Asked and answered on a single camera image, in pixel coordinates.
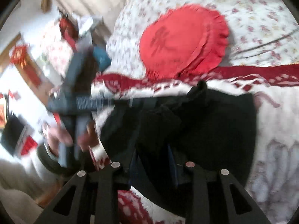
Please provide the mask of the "person's left hand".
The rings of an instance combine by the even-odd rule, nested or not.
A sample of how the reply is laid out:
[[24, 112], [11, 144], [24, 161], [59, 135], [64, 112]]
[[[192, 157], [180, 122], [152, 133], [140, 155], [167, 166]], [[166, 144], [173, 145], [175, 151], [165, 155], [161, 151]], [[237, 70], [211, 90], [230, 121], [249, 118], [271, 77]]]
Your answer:
[[[67, 147], [73, 145], [73, 140], [68, 131], [61, 126], [48, 126], [43, 127], [43, 133], [47, 139], [49, 151], [56, 157], [59, 156], [59, 144], [63, 143]], [[83, 133], [77, 138], [77, 145], [81, 150], [88, 151], [89, 148], [95, 147], [99, 144], [98, 136], [95, 130], [95, 122], [90, 121]]]

